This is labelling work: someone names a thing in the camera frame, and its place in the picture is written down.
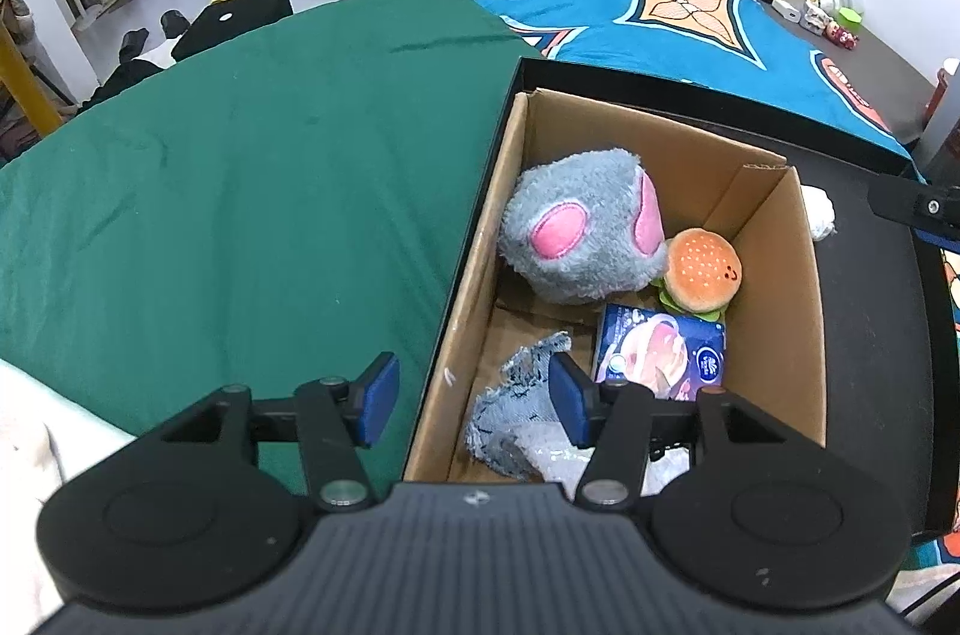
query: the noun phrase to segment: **black cable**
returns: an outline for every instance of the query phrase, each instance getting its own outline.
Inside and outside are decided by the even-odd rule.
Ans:
[[[928,600],[930,600],[930,598],[934,598],[936,597],[936,595],[939,595],[939,593],[944,591],[944,589],[946,589],[947,586],[954,583],[954,581],[956,581],[957,579],[960,579],[960,571],[957,571],[957,573],[954,573],[952,576],[949,576],[948,579],[942,580],[940,583],[938,583],[928,592],[925,592],[923,593],[923,595],[920,595],[918,598],[916,598],[913,601],[913,603],[910,603],[909,605],[906,606],[906,608],[904,608],[904,610],[901,611],[901,616],[902,617],[909,616],[911,613],[917,610],[917,608],[919,608],[920,605],[923,605],[924,603],[926,603]]]

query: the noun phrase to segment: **gray ribbed surface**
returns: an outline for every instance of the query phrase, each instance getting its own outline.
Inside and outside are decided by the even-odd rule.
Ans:
[[[880,635],[913,630],[882,603],[831,615],[741,612],[661,568],[625,519],[552,485],[400,484],[386,504],[320,521],[285,571],[174,619],[64,608],[42,635]]]

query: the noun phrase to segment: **gray plush toy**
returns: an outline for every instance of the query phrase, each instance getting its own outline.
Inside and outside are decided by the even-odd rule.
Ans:
[[[524,172],[504,210],[499,244],[539,296],[560,304],[640,290],[666,271],[654,185],[621,148]]]

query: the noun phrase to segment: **hamburger bun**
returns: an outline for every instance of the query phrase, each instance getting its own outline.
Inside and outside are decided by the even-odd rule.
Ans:
[[[714,232],[687,229],[667,247],[664,285],[686,311],[718,311],[733,299],[742,280],[743,266],[736,251]]]

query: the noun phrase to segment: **pink oval patch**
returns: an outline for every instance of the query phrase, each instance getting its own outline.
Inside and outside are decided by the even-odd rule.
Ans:
[[[560,258],[580,242],[587,230],[587,211],[577,202],[563,202],[550,208],[530,233],[539,258]]]
[[[644,256],[653,256],[664,241],[664,223],[659,217],[656,190],[650,176],[644,172],[640,183],[640,213],[634,224],[634,242]]]

